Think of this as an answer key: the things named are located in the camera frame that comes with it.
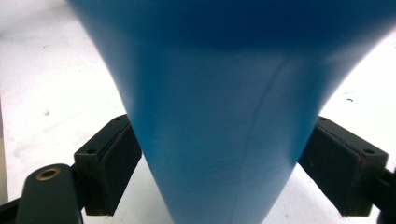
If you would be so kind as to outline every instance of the black plastic part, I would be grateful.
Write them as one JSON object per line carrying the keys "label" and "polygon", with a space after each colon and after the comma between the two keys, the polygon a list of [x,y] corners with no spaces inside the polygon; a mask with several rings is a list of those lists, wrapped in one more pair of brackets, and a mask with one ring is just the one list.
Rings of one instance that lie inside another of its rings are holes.
{"label": "black plastic part", "polygon": [[0,206],[0,223],[1,224],[13,224],[17,218],[18,206],[20,205],[20,199],[16,199],[12,202],[5,203]]}
{"label": "black plastic part", "polygon": [[114,215],[141,156],[126,115],[111,120],[75,153],[77,175],[90,194],[85,199],[87,215]]}
{"label": "black plastic part", "polygon": [[378,223],[396,223],[396,175],[390,171],[377,179],[370,199],[381,210]]}
{"label": "black plastic part", "polygon": [[68,165],[46,166],[26,178],[16,223],[82,223],[73,176]]}
{"label": "black plastic part", "polygon": [[384,151],[319,117],[299,163],[342,216],[366,217],[387,159]]}

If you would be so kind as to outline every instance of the white background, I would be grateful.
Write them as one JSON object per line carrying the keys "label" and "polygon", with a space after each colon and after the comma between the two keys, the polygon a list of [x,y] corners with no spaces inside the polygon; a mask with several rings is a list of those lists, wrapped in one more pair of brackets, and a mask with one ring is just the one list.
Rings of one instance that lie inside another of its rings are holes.
{"label": "white background", "polygon": [[[104,63],[62,0],[0,0],[0,84],[10,200],[21,196],[26,176],[52,163],[71,165],[76,150],[125,113]],[[387,151],[393,171],[396,33],[351,72],[321,114]],[[297,165],[263,223],[375,223],[377,213],[341,217]],[[172,223],[144,160],[114,217],[84,219]]]}

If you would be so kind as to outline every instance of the screw hole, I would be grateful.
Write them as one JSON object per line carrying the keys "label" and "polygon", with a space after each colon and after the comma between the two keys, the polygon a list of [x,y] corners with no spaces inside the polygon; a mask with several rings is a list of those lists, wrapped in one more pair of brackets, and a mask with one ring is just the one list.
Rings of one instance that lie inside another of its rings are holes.
{"label": "screw hole", "polygon": [[88,154],[93,154],[95,152],[96,152],[96,148],[90,148],[90,149],[87,150]]}
{"label": "screw hole", "polygon": [[363,152],[367,153],[367,154],[374,154],[374,152],[371,149],[365,148],[363,150]]}
{"label": "screw hole", "polygon": [[40,174],[38,174],[35,178],[37,180],[49,180],[52,179],[53,177],[57,176],[59,173],[61,172],[61,170],[57,167],[55,168],[49,168],[45,171],[42,171]]}

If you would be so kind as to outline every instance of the white surface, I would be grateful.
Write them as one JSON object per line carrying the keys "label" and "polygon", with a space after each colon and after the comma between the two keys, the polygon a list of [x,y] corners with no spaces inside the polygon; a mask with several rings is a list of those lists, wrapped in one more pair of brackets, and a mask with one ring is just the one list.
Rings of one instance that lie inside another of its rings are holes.
{"label": "white surface", "polygon": [[[396,36],[358,66],[322,115],[390,153],[396,120]],[[73,163],[73,153],[112,118],[124,114],[100,56],[61,0],[1,0],[0,87],[9,199],[20,197],[35,169]],[[297,166],[263,223],[375,223],[341,217]],[[172,223],[142,160],[114,217],[86,223]]]}

